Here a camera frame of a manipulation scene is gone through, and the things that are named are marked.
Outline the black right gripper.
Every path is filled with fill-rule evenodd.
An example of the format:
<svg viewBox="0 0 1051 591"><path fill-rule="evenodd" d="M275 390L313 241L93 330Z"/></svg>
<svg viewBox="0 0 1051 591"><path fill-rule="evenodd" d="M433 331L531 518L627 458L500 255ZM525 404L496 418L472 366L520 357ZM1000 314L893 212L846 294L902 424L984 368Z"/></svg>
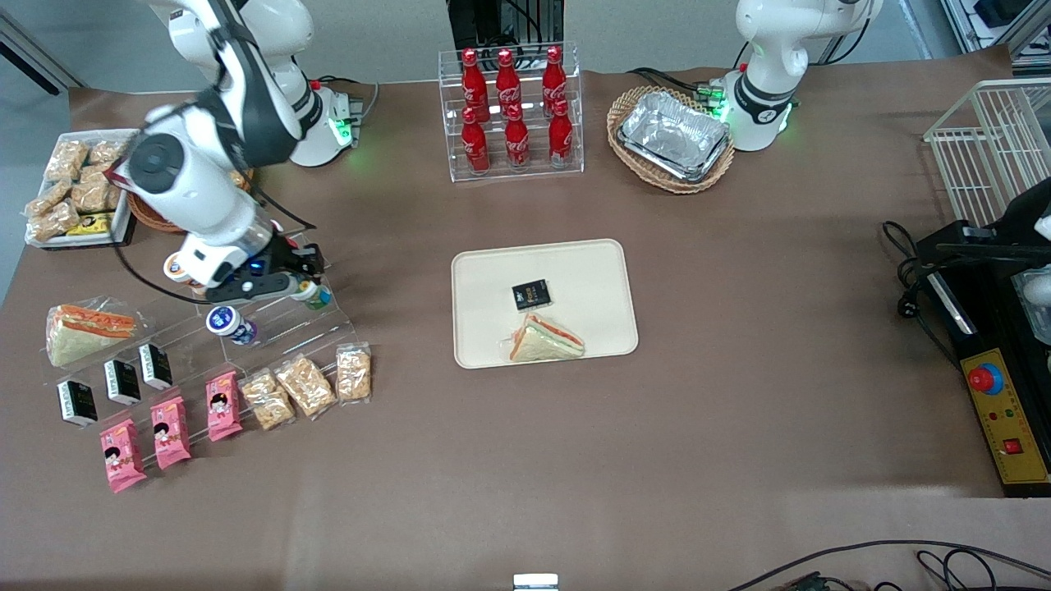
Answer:
<svg viewBox="0 0 1051 591"><path fill-rule="evenodd" d="M324 266L316 263L323 262L325 258L318 244L298 245L296 241L275 233L262 251L234 269L228 278L228 284L240 286L251 283L253 286L262 286L279 277L320 279L324 274Z"/></svg>

